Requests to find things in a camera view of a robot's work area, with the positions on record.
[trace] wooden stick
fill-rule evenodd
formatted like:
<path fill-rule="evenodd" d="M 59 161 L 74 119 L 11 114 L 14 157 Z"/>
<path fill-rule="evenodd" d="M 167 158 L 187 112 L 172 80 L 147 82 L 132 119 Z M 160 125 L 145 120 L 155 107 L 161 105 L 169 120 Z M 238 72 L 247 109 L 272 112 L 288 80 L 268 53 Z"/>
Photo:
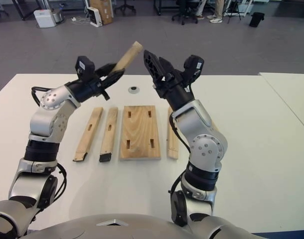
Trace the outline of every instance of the wooden stick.
<path fill-rule="evenodd" d="M 101 119 L 103 108 L 94 108 L 89 118 L 88 124 L 83 132 L 82 138 L 80 139 L 76 155 L 73 161 L 83 161 L 88 154 L 94 134 L 98 128 L 99 121 Z"/>
<path fill-rule="evenodd" d="M 108 112 L 106 129 L 104 131 L 102 140 L 99 162 L 107 162 L 111 160 L 114 139 L 116 136 L 117 117 L 118 107 L 110 108 Z"/>
<path fill-rule="evenodd" d="M 143 46 L 140 43 L 137 41 L 133 43 L 130 49 L 124 54 L 110 73 L 122 70 L 123 68 L 126 69 L 142 50 Z"/>
<path fill-rule="evenodd" d="M 168 108 L 168 119 L 173 110 Z M 178 159 L 178 138 L 172 130 L 170 123 L 167 124 L 167 156 L 170 158 Z"/>

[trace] wooden plank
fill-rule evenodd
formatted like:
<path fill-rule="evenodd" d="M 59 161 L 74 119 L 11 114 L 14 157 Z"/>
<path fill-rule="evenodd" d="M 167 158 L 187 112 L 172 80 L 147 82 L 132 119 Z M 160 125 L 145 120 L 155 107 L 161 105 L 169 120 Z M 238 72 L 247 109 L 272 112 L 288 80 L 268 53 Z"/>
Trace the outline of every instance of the wooden plank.
<path fill-rule="evenodd" d="M 111 160 L 111 155 L 114 146 L 114 139 L 116 136 L 117 117 L 118 117 L 118 107 L 110 108 L 108 112 L 106 128 L 104 131 L 104 136 L 101 145 L 100 158 L 99 158 L 100 162 L 107 162 Z"/>
<path fill-rule="evenodd" d="M 168 108 L 168 119 L 173 112 L 172 108 Z M 178 138 L 176 137 L 169 121 L 167 121 L 167 156 L 178 159 Z"/>
<path fill-rule="evenodd" d="M 160 159 L 155 106 L 125 106 L 120 159 Z"/>
<path fill-rule="evenodd" d="M 119 71 L 123 68 L 126 69 L 142 50 L 143 46 L 137 41 L 134 42 L 129 50 L 124 54 L 124 56 L 118 61 L 111 72 Z"/>
<path fill-rule="evenodd" d="M 87 126 L 83 132 L 82 138 L 80 139 L 79 145 L 76 150 L 76 155 L 73 161 L 83 161 L 87 156 L 94 134 L 98 128 L 102 111 L 103 111 L 102 107 L 97 107 L 93 109 L 89 121 L 87 123 Z"/>

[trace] cardboard box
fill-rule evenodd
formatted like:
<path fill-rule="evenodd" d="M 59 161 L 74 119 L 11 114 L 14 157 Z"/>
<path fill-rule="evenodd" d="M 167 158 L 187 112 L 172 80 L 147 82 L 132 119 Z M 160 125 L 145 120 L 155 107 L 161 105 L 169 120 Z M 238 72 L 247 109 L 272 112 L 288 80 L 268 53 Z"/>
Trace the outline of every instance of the cardboard box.
<path fill-rule="evenodd" d="M 109 24 L 113 21 L 110 0 L 90 0 L 90 6 L 99 10 L 103 25 Z"/>

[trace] person's leg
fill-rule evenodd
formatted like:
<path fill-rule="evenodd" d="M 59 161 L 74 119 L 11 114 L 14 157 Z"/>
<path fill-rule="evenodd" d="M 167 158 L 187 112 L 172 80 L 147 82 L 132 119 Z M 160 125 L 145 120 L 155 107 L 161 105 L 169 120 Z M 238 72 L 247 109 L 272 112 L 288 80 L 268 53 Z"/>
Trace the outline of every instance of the person's leg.
<path fill-rule="evenodd" d="M 217 18 L 222 18 L 223 7 L 224 7 L 224 0 L 216 0 L 215 15 Z"/>
<path fill-rule="evenodd" d="M 195 13 L 196 16 L 202 16 L 205 4 L 206 4 L 206 0 L 202 0 Z"/>

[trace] black cable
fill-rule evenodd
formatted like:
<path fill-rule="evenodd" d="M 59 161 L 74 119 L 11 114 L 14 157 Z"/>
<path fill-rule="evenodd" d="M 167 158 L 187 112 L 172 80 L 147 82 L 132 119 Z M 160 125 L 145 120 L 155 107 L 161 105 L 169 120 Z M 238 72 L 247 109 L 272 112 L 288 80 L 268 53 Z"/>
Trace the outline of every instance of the black cable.
<path fill-rule="evenodd" d="M 50 91 L 51 88 L 44 88 L 44 87 L 39 87 L 39 86 L 34 86 L 31 88 L 31 95 L 32 98 L 34 99 L 34 101 L 36 102 L 36 104 L 39 106 L 40 105 L 40 100 L 38 99 L 36 92 L 37 91 L 42 91 L 42 92 L 47 92 Z"/>
<path fill-rule="evenodd" d="M 186 149 L 187 149 L 187 151 L 189 152 L 189 153 L 191 153 L 191 150 L 190 150 L 190 148 L 189 148 L 189 146 L 184 142 L 184 140 L 181 138 L 181 136 L 178 134 L 178 132 L 177 132 L 177 128 L 175 127 L 175 125 L 174 125 L 174 121 L 173 121 L 173 117 L 172 117 L 172 114 L 173 113 L 171 113 L 171 115 L 170 115 L 170 117 L 169 117 L 169 122 L 170 122 L 170 125 L 171 125 L 171 127 L 172 127 L 172 130 L 174 131 L 174 134 L 176 135 L 176 137 L 184 144 L 184 146 L 186 147 Z"/>
<path fill-rule="evenodd" d="M 188 85 L 188 88 L 189 88 L 189 90 L 190 90 L 191 95 L 192 95 L 193 98 L 194 98 L 194 94 L 193 94 L 193 90 L 192 90 L 191 84 L 192 84 L 192 83 L 190 83 L 190 84 Z"/>
<path fill-rule="evenodd" d="M 62 194 L 64 193 L 64 191 L 66 190 L 66 187 L 67 187 L 67 172 L 60 163 L 57 163 L 57 167 L 60 169 L 59 173 L 62 173 L 63 181 L 62 181 L 59 189 L 57 190 L 57 192 L 54 195 L 55 198 L 54 198 L 53 202 L 57 201 L 62 196 Z"/>
<path fill-rule="evenodd" d="M 177 132 L 177 128 L 175 127 L 174 125 L 174 121 L 173 121 L 173 117 L 172 117 L 172 114 L 173 112 L 171 113 L 170 117 L 169 117 L 169 122 L 170 122 L 170 125 L 171 125 L 171 128 L 174 132 L 174 134 L 176 135 L 176 137 L 184 144 L 184 146 L 186 147 L 187 151 L 189 153 L 191 153 L 191 150 L 190 150 L 190 147 L 184 142 L 184 140 L 181 138 L 181 136 L 178 134 Z M 181 178 L 183 176 L 183 173 L 185 172 L 185 170 L 178 176 L 178 178 L 174 181 L 174 183 L 172 184 L 172 187 L 171 187 L 171 190 L 168 191 L 168 193 L 170 193 L 170 195 L 172 196 L 172 194 L 175 192 L 175 189 L 178 185 L 178 183 L 181 181 Z"/>
<path fill-rule="evenodd" d="M 176 189 L 178 183 L 181 181 L 181 178 L 182 178 L 184 172 L 185 172 L 185 170 L 184 170 L 184 171 L 178 176 L 178 178 L 174 181 L 174 183 L 173 183 L 173 185 L 172 185 L 172 187 L 171 187 L 171 190 L 168 191 L 168 193 L 170 193 L 171 196 L 172 196 L 172 194 L 175 192 L 175 189 Z"/>

